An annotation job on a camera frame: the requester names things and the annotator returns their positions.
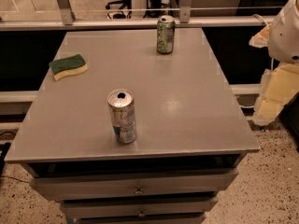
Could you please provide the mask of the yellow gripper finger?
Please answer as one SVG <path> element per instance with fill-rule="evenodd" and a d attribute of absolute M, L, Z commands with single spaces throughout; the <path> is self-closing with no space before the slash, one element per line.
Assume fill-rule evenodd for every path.
<path fill-rule="evenodd" d="M 254 35 L 250 41 L 249 45 L 254 48 L 266 48 L 268 46 L 270 25 L 266 25 L 260 32 Z"/>
<path fill-rule="evenodd" d="M 266 69 L 254 106 L 253 123 L 266 126 L 273 122 L 299 92 L 299 64 L 280 63 L 273 71 Z"/>

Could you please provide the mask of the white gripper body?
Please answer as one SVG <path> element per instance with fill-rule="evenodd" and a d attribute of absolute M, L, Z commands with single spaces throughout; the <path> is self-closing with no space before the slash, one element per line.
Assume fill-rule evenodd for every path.
<path fill-rule="evenodd" d="M 268 52 L 281 63 L 299 63 L 299 0 L 289 0 L 274 18 Z"/>

